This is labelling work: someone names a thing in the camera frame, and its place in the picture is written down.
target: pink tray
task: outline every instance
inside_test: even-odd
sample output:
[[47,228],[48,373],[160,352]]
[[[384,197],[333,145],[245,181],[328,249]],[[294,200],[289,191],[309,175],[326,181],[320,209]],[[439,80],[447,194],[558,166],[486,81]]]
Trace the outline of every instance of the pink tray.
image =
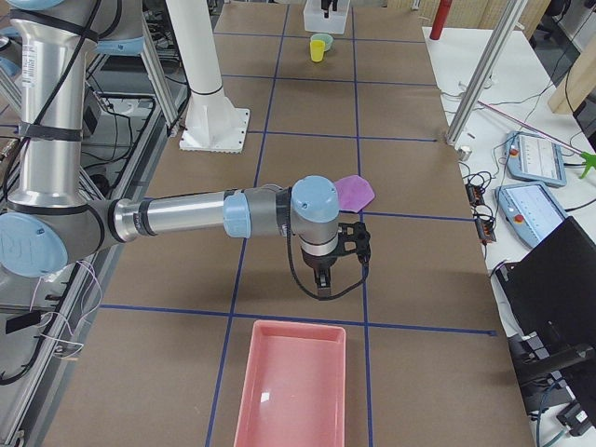
[[256,321],[235,447],[344,447],[345,330]]

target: black cable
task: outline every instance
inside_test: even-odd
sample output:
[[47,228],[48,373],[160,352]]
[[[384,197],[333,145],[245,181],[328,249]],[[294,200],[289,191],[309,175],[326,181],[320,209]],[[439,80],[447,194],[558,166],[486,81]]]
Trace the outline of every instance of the black cable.
[[[519,131],[517,131],[513,137],[510,137],[509,139],[507,139],[503,144],[507,144],[507,142],[511,139],[514,139],[515,137],[517,137],[520,134]],[[507,152],[507,156],[505,158],[505,166],[507,165],[508,161],[509,161],[509,156],[511,155],[510,151],[506,151]],[[497,188],[499,190],[499,192],[501,191],[500,188],[503,187],[503,183],[505,183],[505,169],[503,169],[503,177],[501,178],[501,184],[499,184],[499,187]],[[501,202],[499,202],[499,194],[495,195],[495,199],[496,199],[496,210],[494,212],[494,224],[493,224],[493,231],[496,229],[496,219],[497,216],[499,215],[499,208],[501,207]]]
[[596,198],[594,198],[590,202],[584,203],[583,205],[580,205],[578,207],[566,208],[565,212],[573,212],[573,211],[581,210],[582,208],[586,208],[588,205],[591,205],[594,202],[596,202]]
[[571,145],[572,141],[574,140],[574,138],[579,135],[580,133],[584,133],[586,130],[589,129],[589,127],[596,123],[596,117],[593,118],[584,128],[582,128],[582,126],[580,125],[579,127],[581,128],[581,130],[578,133],[575,133],[570,139],[569,139],[569,144]]
[[567,51],[569,51],[569,49],[573,46],[574,40],[576,39],[576,37],[579,34],[579,32],[584,28],[584,26],[586,25],[586,23],[588,23],[589,18],[590,18],[590,14],[588,14],[588,16],[586,17],[586,19],[583,21],[583,23],[577,29],[576,33],[572,36],[571,40],[569,41],[569,43],[567,44],[567,46],[563,50],[561,56],[555,62],[555,67],[550,72],[550,76],[549,76],[549,79],[550,80],[547,83],[547,86],[544,87],[540,93],[537,93],[535,95],[532,95],[532,96],[526,98],[525,100],[522,100],[522,101],[519,101],[519,102],[496,102],[493,105],[507,104],[507,103],[513,103],[513,104],[519,103],[519,104],[521,104],[521,103],[524,103],[524,102],[527,102],[527,101],[531,100],[532,98],[536,98],[537,97],[538,99],[536,100],[536,103],[534,104],[533,109],[530,111],[530,113],[523,120],[523,121],[527,121],[528,118],[530,117],[530,115],[534,113],[536,107],[538,106],[538,103],[540,102],[540,98],[542,97],[542,95],[544,95],[546,93],[546,91],[550,88],[550,86],[556,84],[557,82],[559,82],[560,80],[562,80],[565,77],[565,75],[568,75],[569,74],[569,72],[571,70],[571,67],[569,67],[569,69],[567,69],[563,74],[561,74],[555,80],[552,79],[554,77],[555,73],[557,73],[557,69],[559,68],[559,64],[561,63],[561,61],[564,58],[565,54],[567,54]]
[[[112,157],[111,159],[102,159],[102,162],[101,163],[94,163],[92,165],[85,166],[85,169],[90,169],[90,168],[95,168],[97,166],[103,166],[103,165],[106,165],[106,164],[115,163],[116,161],[120,161],[120,160],[122,160],[124,158],[127,158],[132,153],[132,150],[133,150],[133,147],[132,146],[133,146],[133,139],[134,139],[134,137],[133,137],[132,123],[131,123],[131,120],[130,120],[130,116],[126,116],[126,115],[122,115],[122,114],[117,114],[116,112],[111,112],[109,110],[106,110],[105,112],[107,114],[109,114],[109,115],[112,115],[114,117],[114,120],[116,120],[116,118],[118,116],[127,119],[127,122],[128,122],[128,125],[129,125],[129,148],[127,149],[127,152],[124,153],[122,156],[119,156],[117,158]],[[117,125],[117,122],[116,122],[116,138],[117,138],[117,132],[118,132],[117,129],[118,129],[118,125]]]
[[[37,114],[37,118],[33,122],[33,124],[35,126],[39,126],[41,124],[42,119],[44,119],[44,116],[46,115],[47,109],[49,109],[49,106],[54,102],[54,99],[58,95],[58,92],[60,91],[62,85],[66,81],[66,78],[68,77],[71,70],[73,69],[73,65],[75,65],[76,58],[78,57],[78,54],[80,53],[81,48],[83,47],[83,44],[85,44],[85,40],[87,39],[87,34],[91,30],[91,25],[93,24],[93,21],[95,20],[95,17],[97,16],[97,12],[100,8],[101,3],[102,3],[102,0],[95,1],[95,5],[93,6],[93,9],[91,10],[91,13],[88,17],[88,20],[85,23],[83,33],[80,35],[78,43],[76,44],[76,47],[74,48],[73,55],[71,56],[71,59],[68,61],[66,68],[62,72],[62,75],[61,75],[60,79],[58,80],[58,83],[56,84],[56,86],[54,87],[52,92],[49,94],[49,96],[47,97],[46,103],[43,105],[43,107],[39,111],[39,114]],[[3,193],[4,199],[6,201],[8,201],[8,178],[10,177],[10,174],[12,173],[12,169],[14,167],[15,160],[19,157],[20,151],[23,149],[23,147],[26,147],[25,144],[27,144],[27,142],[29,140],[30,139],[28,137],[23,137],[22,139],[20,139],[19,145],[17,146],[17,151],[16,151],[17,153],[8,163],[7,170],[4,173],[4,179],[2,180],[2,193]]]
[[183,86],[187,86],[188,87],[188,81],[179,81],[178,79],[174,79],[173,77],[169,77],[169,76],[165,76],[166,79],[168,79],[171,82],[174,82],[176,84],[181,84]]
[[[127,165],[130,162],[130,157],[129,155],[132,154],[138,147],[139,145],[139,141],[141,140],[141,136],[143,135],[143,133],[145,132],[145,130],[147,129],[147,127],[149,126],[149,121],[151,120],[151,117],[153,116],[153,113],[156,111],[156,100],[153,96],[143,96],[143,95],[128,95],[127,98],[134,98],[134,99],[146,99],[148,101],[151,102],[151,111],[149,112],[149,116],[147,116],[141,126],[141,129],[138,130],[138,138],[135,139],[134,144],[132,144],[132,146],[129,148],[129,153],[125,154],[125,156],[122,156],[120,159],[126,159],[124,166],[122,167],[122,169],[118,172],[118,175],[114,181],[114,183],[112,184],[112,186],[110,186],[110,190],[114,191],[115,188],[118,186],[118,184],[120,183],[120,181],[122,180],[122,176],[124,175],[124,172],[127,168]],[[129,132],[130,132],[130,136],[132,136],[132,127],[130,125],[129,122]]]
[[[481,179],[480,184],[475,184],[473,182],[476,178]],[[484,194],[484,192],[491,185],[491,181],[493,180],[493,174],[491,174],[488,170],[480,170],[478,172],[469,173],[468,175],[462,177],[462,179],[467,182],[467,186],[477,186],[481,189],[481,193]]]
[[39,352],[41,351],[41,346],[44,343],[44,340],[46,338],[44,335],[49,334],[49,331],[52,327],[52,323],[56,319],[57,314],[60,313],[61,306],[64,301],[64,297],[68,295],[68,292],[70,291],[70,289],[73,285],[73,279],[75,278],[76,274],[78,273],[79,268],[80,267],[78,264],[73,268],[73,272],[71,273],[71,276],[67,282],[66,289],[64,290],[64,293],[62,294],[61,299],[58,301],[58,305],[54,309],[55,313],[52,314],[46,328],[41,332],[40,335],[37,335],[34,337],[37,339],[37,343],[35,344],[34,352],[31,355],[31,358],[29,359],[29,361],[27,363],[25,363],[24,365],[21,365],[20,366],[21,370],[11,377],[5,378],[4,375],[5,375],[6,371],[0,372],[0,386],[14,384],[19,379],[21,379],[28,371],[30,371],[33,368],[33,366],[35,365],[35,362],[37,361],[37,358],[39,357]]
[[472,173],[472,169],[470,169],[469,166],[466,163],[464,163],[463,161],[458,161],[458,163],[467,169],[467,175],[462,177],[462,179],[465,179],[469,174]]
[[565,91],[565,100],[567,101],[569,110],[571,111],[571,113],[573,113],[574,108],[571,106],[571,101],[569,101],[569,92],[567,91],[567,85],[569,84],[569,76],[571,76],[571,70],[569,70],[569,72],[567,73],[567,76],[565,77],[564,91]]
[[331,300],[336,300],[337,298],[341,298],[342,296],[346,295],[347,293],[353,291],[357,287],[364,284],[364,282],[366,282],[366,278],[369,276],[369,266],[368,266],[368,264],[363,264],[362,265],[362,278],[358,282],[355,282],[351,286],[344,289],[343,291],[340,291],[339,293],[336,293],[335,295],[331,295],[331,296],[318,296],[303,285],[303,283],[298,278],[298,275],[296,274],[296,269],[294,267],[294,260],[293,260],[292,254],[291,254],[291,188],[288,188],[288,206],[287,206],[287,211],[286,211],[286,247],[288,249],[288,265],[290,266],[290,272],[291,272],[291,276],[294,279],[294,282],[300,288],[300,290],[303,291],[306,295],[308,295],[311,298],[314,298],[318,301],[331,301]]

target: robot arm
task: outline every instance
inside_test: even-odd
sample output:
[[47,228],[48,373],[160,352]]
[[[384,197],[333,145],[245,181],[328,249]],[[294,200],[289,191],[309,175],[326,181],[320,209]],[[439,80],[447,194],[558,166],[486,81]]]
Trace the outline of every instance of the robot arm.
[[[306,177],[288,189],[268,185],[138,203],[87,202],[78,193],[86,52],[97,47],[108,54],[138,54],[141,1],[8,2],[22,36],[23,93],[20,184],[8,195],[9,212],[0,215],[4,268],[41,277],[139,236],[223,226],[231,237],[298,236],[323,299],[332,298],[331,266],[338,257],[357,254],[366,274],[366,228],[338,223],[337,192],[322,177]],[[6,195],[6,182],[3,189]],[[356,248],[348,250],[348,242]],[[291,270],[295,276],[292,263]]]

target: blue tape line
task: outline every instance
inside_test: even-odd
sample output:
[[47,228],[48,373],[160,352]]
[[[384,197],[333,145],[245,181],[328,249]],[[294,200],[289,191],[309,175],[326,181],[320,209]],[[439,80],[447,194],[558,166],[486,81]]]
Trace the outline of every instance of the blue tape line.
[[[251,36],[251,37],[282,37],[292,39],[310,39],[310,36],[306,35],[292,35],[292,34],[255,34],[255,33],[230,33],[230,32],[213,32],[215,35],[239,35],[239,36]],[[402,39],[357,39],[354,37],[334,37],[334,40],[355,40],[362,42],[395,42],[399,44],[425,44],[424,40],[402,40]]]
[[[290,8],[288,6],[286,6],[286,17],[284,18],[284,21],[283,21],[283,33],[285,33],[285,31],[286,31],[286,24],[288,22],[289,13],[290,13]],[[264,122],[265,133],[264,133],[263,139],[261,141],[261,150],[259,152],[259,160],[257,161],[257,169],[254,174],[254,186],[255,187],[256,187],[256,184],[259,179],[259,173],[261,171],[261,163],[263,161],[263,151],[264,151],[264,143],[265,143],[265,139],[266,139],[266,130],[267,130],[267,126],[269,124],[269,116],[271,115],[271,102],[273,101],[273,94],[274,94],[274,91],[276,88],[275,76],[278,75],[279,59],[281,58],[282,46],[283,46],[283,36],[281,37],[281,39],[279,39],[278,60],[276,62],[276,71],[274,73],[274,79],[273,79],[273,83],[271,86],[271,94],[269,96],[269,104],[267,106],[267,116],[266,116],[265,122]],[[237,270],[237,274],[236,274],[236,281],[234,283],[234,293],[232,295],[232,304],[230,305],[230,314],[229,314],[229,318],[227,321],[227,327],[225,329],[225,338],[223,339],[222,356],[220,358],[220,367],[219,367],[219,371],[217,373],[217,381],[215,382],[215,391],[213,393],[213,402],[211,404],[211,413],[210,413],[209,426],[207,429],[207,437],[205,438],[205,447],[210,447],[210,444],[211,444],[211,436],[213,434],[213,425],[215,423],[215,414],[217,413],[217,404],[218,404],[219,395],[220,395],[220,388],[222,385],[222,378],[224,376],[224,367],[225,367],[225,357],[227,355],[227,346],[228,346],[228,343],[230,340],[230,333],[232,331],[232,322],[234,320],[234,312],[236,309],[236,299],[237,299],[237,295],[238,295],[238,290],[240,288],[240,278],[242,276],[242,265],[244,264],[246,245],[247,245],[247,239],[244,239],[242,241],[242,250],[240,251],[240,259],[238,260],[238,270]]]
[[410,137],[373,137],[373,136],[360,136],[362,140],[379,140],[388,142],[437,142],[436,138],[410,138]]
[[436,139],[430,138],[401,138],[401,137],[363,137],[359,135],[333,135],[330,133],[304,133],[304,132],[284,132],[277,130],[249,130],[248,133],[264,133],[266,135],[290,135],[295,137],[317,137],[317,138],[348,138],[360,140],[373,141],[388,141],[388,142],[437,142]]
[[402,39],[356,39],[359,42],[393,42],[396,44],[425,44],[424,40],[402,40]]
[[366,216],[404,217],[408,219],[430,219],[435,221],[474,222],[471,217],[426,216],[424,214],[401,214],[394,212],[364,211]]
[[496,331],[484,330],[484,329],[464,329],[464,328],[442,328],[435,326],[416,326],[411,324],[391,324],[391,323],[369,323],[370,328],[379,329],[401,329],[405,331],[422,331],[422,332],[448,332],[448,333],[469,333],[476,335],[488,335],[490,337],[496,337]]
[[213,35],[240,35],[240,36],[248,36],[248,37],[283,37],[281,34],[255,34],[255,33],[230,33],[230,32],[213,32]]
[[260,314],[245,314],[235,313],[235,318],[250,318],[250,319],[266,319],[274,321],[296,321],[302,323],[317,323],[317,324],[335,324],[342,326],[358,326],[364,327],[365,323],[361,321],[350,321],[345,319],[325,319],[325,318],[309,318],[309,317],[284,317],[281,315],[260,315]]
[[236,306],[236,296],[239,288],[240,270],[244,262],[244,251],[241,253],[242,263],[238,262],[238,274],[237,282],[234,288],[234,296],[232,299],[231,312],[217,312],[211,310],[195,310],[195,309],[180,309],[171,307],[151,307],[145,305],[101,305],[102,309],[114,309],[114,310],[131,310],[140,312],[157,312],[167,314],[186,314],[186,315],[200,315],[208,317],[228,317],[228,318],[251,318],[251,319],[272,319],[279,321],[302,321],[306,323],[321,323],[321,324],[335,324],[343,326],[357,326],[364,327],[369,326],[372,328],[381,329],[399,329],[405,331],[425,331],[425,332],[451,332],[451,333],[471,333],[480,335],[497,336],[497,331],[484,330],[484,329],[465,329],[465,328],[447,328],[441,326],[417,326],[413,324],[396,324],[396,323],[374,323],[374,322],[363,322],[363,321],[352,321],[349,319],[325,319],[325,318],[308,318],[308,317],[284,317],[280,315],[265,315],[265,314],[246,314],[234,312]]
[[397,81],[358,81],[361,84],[373,84],[381,86],[404,86],[404,87],[436,87],[437,84],[426,84],[421,82],[397,82]]
[[205,438],[205,447],[210,447],[211,436],[213,435],[213,427],[215,424],[215,414],[217,413],[217,403],[220,397],[220,389],[222,387],[222,379],[224,377],[225,357],[227,355],[227,346],[230,341],[230,333],[232,332],[232,322],[234,320],[234,309],[236,308],[236,299],[238,296],[238,289],[240,288],[240,277],[242,276],[242,265],[244,264],[244,255],[246,253],[247,239],[242,241],[242,249],[240,250],[240,257],[238,259],[238,269],[236,272],[236,281],[234,283],[234,291],[232,293],[232,303],[230,305],[230,313],[228,314],[227,326],[225,328],[225,337],[223,339],[222,355],[220,357],[220,366],[217,372],[217,379],[215,381],[215,390],[213,391],[213,401],[211,402],[211,413],[209,418],[209,425],[207,427],[207,437]]
[[[358,157],[358,175],[361,175],[360,163],[360,126],[359,126],[359,103],[358,103],[358,69],[356,58],[356,17],[354,8],[351,8],[352,14],[352,52],[354,57],[354,97],[356,105],[356,149]],[[359,220],[364,222],[364,213],[359,212]],[[374,425],[373,425],[373,387],[371,385],[371,344],[369,339],[369,303],[366,288],[366,282],[362,284],[362,316],[364,318],[364,363],[366,379],[366,413],[369,447],[374,446]]]
[[248,77],[248,79],[273,79],[273,76],[264,76],[262,74],[222,74],[222,77]]
[[263,139],[261,140],[261,149],[259,151],[259,159],[257,161],[257,172],[254,175],[254,183],[252,184],[253,187],[257,187],[257,183],[259,182],[259,175],[261,174],[261,164],[263,162],[263,154],[264,154],[264,145],[267,140],[267,129],[269,129],[269,118],[271,117],[271,107],[273,104],[273,96],[276,91],[276,81],[278,79],[278,71],[279,71],[279,61],[281,60],[281,50],[283,49],[283,35],[286,32],[286,25],[288,24],[288,16],[290,15],[290,8],[286,7],[286,17],[283,21],[283,30],[281,39],[279,39],[279,49],[278,49],[278,60],[276,61],[276,70],[273,73],[273,83],[271,85],[271,94],[269,95],[269,103],[267,104],[267,115],[264,119],[264,135]]
[[[222,74],[222,77],[240,77],[248,79],[274,79],[281,81],[304,81],[304,82],[335,82],[335,83],[352,83],[354,80],[350,79],[325,79],[315,77],[286,77],[286,76],[265,76],[262,74]],[[356,81],[360,84],[371,84],[380,86],[404,86],[404,87],[436,87],[436,84],[418,83],[418,82],[398,82],[398,81]]]
[[217,312],[211,310],[194,310],[194,309],[178,309],[171,307],[151,307],[146,305],[101,305],[102,309],[116,309],[116,310],[136,310],[141,312],[161,312],[166,314],[186,314],[186,315],[202,315],[206,317],[229,317],[227,312]]

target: wire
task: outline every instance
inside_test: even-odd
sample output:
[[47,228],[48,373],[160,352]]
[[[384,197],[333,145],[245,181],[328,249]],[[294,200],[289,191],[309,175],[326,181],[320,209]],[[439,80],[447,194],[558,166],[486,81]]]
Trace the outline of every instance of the wire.
[[169,81],[176,83],[176,84],[181,84],[183,86],[188,86],[188,81],[179,81],[178,79],[174,79],[173,77],[169,77],[169,76],[165,76],[166,79],[168,79]]
[[[63,297],[68,294],[70,288],[72,287],[73,279],[75,278],[77,271],[78,271],[78,268],[74,268],[73,272],[71,273],[71,277],[67,283],[66,290],[64,291],[62,299],[59,301],[58,305],[56,306],[57,312],[60,312],[60,308],[63,303]],[[44,329],[42,334],[47,335],[47,331],[49,331],[48,327],[46,327]],[[35,344],[34,352],[31,355],[31,358],[29,359],[29,361],[27,363],[25,363],[24,365],[20,366],[21,370],[19,372],[17,372],[16,374],[14,374],[8,378],[5,378],[6,371],[0,372],[0,386],[8,386],[8,385],[14,384],[18,380],[20,380],[28,371],[30,371],[33,368],[33,366],[35,365],[35,362],[37,361],[37,358],[39,357],[39,352],[41,351],[41,347],[44,342],[44,337],[42,337],[42,336],[35,337],[35,338],[37,338],[37,343]]]
[[571,111],[571,113],[573,113],[574,112],[574,108],[571,105],[571,101],[569,101],[569,92],[567,91],[567,85],[569,84],[569,76],[571,76],[571,70],[569,71],[569,73],[567,73],[567,76],[565,77],[565,85],[564,85],[565,100],[567,101],[567,105],[569,106],[569,110]]
[[[498,144],[497,146],[495,146],[492,149],[492,152],[493,152],[493,161],[496,164],[496,172],[493,173],[493,179],[496,179],[496,177],[499,175],[499,172],[501,171],[501,165],[499,164],[499,161],[496,158],[496,150],[499,147],[505,146],[508,142],[514,141],[518,137],[518,135],[520,135],[520,133],[522,133],[520,130],[518,130],[517,132],[514,132],[513,135],[511,135],[505,141],[501,142],[500,144]],[[505,158],[503,165],[506,165],[507,162],[508,162],[508,160],[509,160],[509,151],[507,151],[507,157]]]
[[[480,184],[475,184],[473,182],[473,180],[476,178],[481,179]],[[480,170],[478,172],[465,175],[464,177],[462,177],[462,179],[466,180],[467,186],[478,186],[481,189],[481,192],[484,194],[488,187],[491,185],[493,175],[488,170]]]
[[[519,131],[515,132],[513,137],[510,137],[508,140],[511,140],[512,138],[517,137],[520,134]],[[507,152],[507,156],[505,158],[505,163],[503,163],[504,165],[506,165],[509,162],[509,156],[511,155],[510,151],[506,151]],[[500,192],[502,191],[501,188],[503,187],[503,183],[505,182],[505,170],[503,169],[503,177],[501,178],[501,184],[499,184],[499,187],[497,188],[497,191]],[[494,212],[494,225],[493,225],[493,231],[496,229],[496,216],[498,216],[499,214],[499,208],[501,207],[501,202],[499,201],[499,194],[496,195],[496,211]]]
[[547,442],[546,444],[544,444],[542,447],[551,447],[552,445],[554,445],[558,440],[560,440],[565,433],[567,433],[567,431],[565,431],[564,429],[561,430],[559,433],[557,433],[549,442]]
[[67,356],[56,356],[55,354],[52,354],[52,356],[57,359],[69,359],[70,357],[74,356],[75,354],[78,354],[81,351],[81,349],[83,349],[83,347],[85,346],[82,343],[72,342],[70,340],[64,340],[64,339],[56,338],[56,337],[50,337],[49,335],[44,334],[44,333],[40,333],[39,335],[41,337],[47,338],[48,340],[52,340],[54,342],[67,343],[69,345],[77,345],[78,346],[78,348],[75,352],[72,352],[71,354],[69,354]]
[[458,161],[458,163],[459,163],[461,166],[463,166],[464,168],[466,168],[466,169],[467,169],[467,175],[465,175],[464,177],[462,177],[462,179],[465,179],[465,178],[466,178],[466,177],[467,177],[469,174],[471,174],[471,173],[472,173],[472,169],[470,169],[470,168],[469,168],[469,166],[468,166],[466,163],[464,163],[463,161]]
[[563,74],[561,74],[559,77],[557,77],[554,81],[552,80],[553,77],[554,77],[554,75],[555,75],[555,73],[557,73],[557,69],[559,68],[559,64],[561,63],[561,61],[564,58],[565,54],[567,54],[567,51],[573,46],[574,40],[576,39],[576,37],[579,34],[579,32],[581,32],[581,30],[584,28],[584,26],[586,26],[586,23],[588,23],[588,20],[589,20],[590,16],[591,16],[591,14],[588,14],[588,16],[586,17],[586,19],[583,21],[583,23],[577,29],[576,33],[570,39],[569,43],[567,44],[567,46],[563,50],[563,52],[562,52],[561,56],[559,57],[559,59],[557,59],[557,61],[555,62],[555,66],[552,69],[552,71],[550,72],[549,82],[542,89],[542,91],[540,91],[540,93],[537,93],[535,95],[529,96],[525,100],[521,100],[521,101],[518,101],[518,102],[515,102],[515,101],[512,101],[512,102],[496,102],[496,103],[494,103],[492,105],[500,105],[500,104],[508,104],[508,103],[512,103],[512,104],[518,104],[519,103],[519,104],[521,104],[521,103],[524,103],[524,102],[527,102],[527,101],[531,100],[532,98],[537,98],[537,100],[536,100],[536,102],[534,104],[534,107],[532,108],[532,110],[530,111],[530,113],[523,120],[523,121],[527,121],[528,118],[530,117],[530,115],[532,115],[534,113],[534,111],[536,110],[536,107],[540,103],[540,99],[542,98],[542,95],[544,95],[546,93],[546,91],[550,88],[550,86],[555,85],[557,82],[559,82],[560,80],[562,80],[565,77],[565,75],[568,75],[569,72],[571,71],[571,68],[572,67],[569,67]]
[[[70,333],[71,336],[73,336],[73,329],[71,328],[71,325],[68,322],[68,318],[67,317],[65,317],[60,312],[46,312],[42,316],[42,318],[45,317],[46,315],[50,315],[50,316],[55,315],[56,317],[62,318],[64,320],[64,323],[66,323],[66,329],[68,330],[68,333]],[[48,321],[46,321],[45,323],[44,322],[40,322],[39,324],[36,324],[35,327],[36,328],[45,328],[49,324],[50,321],[51,321],[51,318]]]
[[[124,158],[127,158],[132,153],[133,144],[134,144],[134,141],[133,141],[134,140],[134,136],[133,136],[132,122],[130,120],[130,116],[126,116],[126,115],[122,115],[122,114],[117,114],[116,112],[111,112],[109,110],[106,110],[105,112],[107,114],[109,114],[109,115],[112,115],[114,117],[114,120],[116,120],[116,118],[118,116],[127,119],[127,123],[128,123],[128,126],[129,126],[129,148],[127,149],[127,151],[122,156],[119,156],[119,157],[116,157],[116,158],[112,157],[110,159],[100,158],[100,160],[101,160],[100,163],[94,163],[94,164],[85,166],[85,169],[91,169],[91,168],[95,168],[97,166],[103,166],[103,165],[115,163],[116,161],[120,161],[120,160],[123,160]],[[116,137],[117,137],[117,132],[118,132],[118,130],[117,130],[118,129],[117,122],[116,122],[116,126],[115,127],[116,127]]]
[[572,145],[572,142],[574,140],[574,138],[579,135],[580,133],[584,133],[587,129],[589,129],[589,127],[596,123],[596,117],[594,119],[592,119],[583,129],[581,129],[578,133],[575,133],[570,139],[569,139],[569,145]]
[[536,417],[536,447],[542,447],[540,445],[540,419],[542,418],[542,413],[547,409],[547,402],[549,401],[550,392],[555,388],[556,385],[559,384],[561,380],[563,380],[563,378],[559,377],[552,384],[550,384],[550,386],[542,395],[542,399],[540,399],[540,407],[538,408],[538,416]]
[[[49,109],[49,106],[54,102],[54,99],[58,95],[58,92],[60,91],[62,85],[64,84],[64,81],[66,81],[66,78],[68,77],[69,73],[73,69],[73,65],[75,65],[76,58],[78,57],[78,54],[81,52],[81,48],[83,47],[83,44],[85,44],[85,40],[87,39],[87,34],[91,30],[91,25],[92,25],[93,21],[95,20],[95,17],[97,16],[97,13],[98,13],[101,3],[102,3],[102,0],[95,1],[95,5],[93,6],[93,9],[91,10],[91,13],[89,14],[87,22],[85,23],[85,26],[83,28],[83,33],[80,35],[78,43],[76,44],[76,47],[74,48],[73,55],[71,56],[71,59],[68,61],[66,68],[62,72],[62,75],[59,78],[58,83],[56,84],[56,86],[54,87],[52,92],[49,94],[49,96],[47,97],[46,103],[43,105],[43,107],[37,114],[37,118],[33,122],[33,124],[35,126],[39,126],[41,124],[41,121],[42,121],[42,119],[44,119],[44,116],[46,115],[46,112]],[[19,145],[17,146],[17,151],[16,151],[15,156],[8,162],[7,170],[5,171],[4,179],[2,180],[2,192],[4,195],[4,199],[6,199],[6,200],[8,200],[8,178],[10,177],[10,174],[12,173],[12,169],[14,167],[15,160],[19,156],[20,151],[23,150],[23,148],[26,151],[26,149],[28,147],[29,140],[30,140],[29,137],[23,137],[20,140]]]
[[565,212],[573,212],[573,211],[581,210],[582,208],[586,208],[587,206],[591,205],[594,202],[596,202],[596,198],[593,198],[590,202],[584,203],[583,205],[580,205],[578,207],[566,208]]
[[34,293],[33,293],[33,295],[31,295],[31,302],[29,303],[29,312],[34,310],[34,301],[35,301],[35,296],[37,295],[37,290],[39,289],[39,284],[41,284],[41,277],[39,277],[37,279],[37,284],[35,284]]
[[491,270],[491,273],[488,276],[488,278],[492,278],[494,276],[494,274],[498,271],[498,269],[501,268],[503,265],[505,265],[508,261],[509,261],[509,258],[506,258],[503,261],[499,262],[497,265],[495,265],[493,270]]
[[81,318],[78,320],[78,322],[76,323],[76,326],[74,327],[75,331],[78,330],[81,323],[91,324],[90,321],[87,320],[87,317],[89,315],[91,315],[93,312],[95,312],[97,309],[100,308],[100,305],[102,305],[102,299],[103,299],[102,285],[101,285],[100,281],[98,280],[97,276],[95,275],[95,269],[93,268],[93,265],[91,266],[91,268],[89,268],[85,264],[79,264],[79,265],[81,265],[83,268],[85,268],[91,274],[91,277],[93,278],[93,282],[95,282],[95,284],[97,285],[97,288],[100,291],[100,298],[97,300],[97,303],[89,311],[87,311],[86,313],[81,315]]

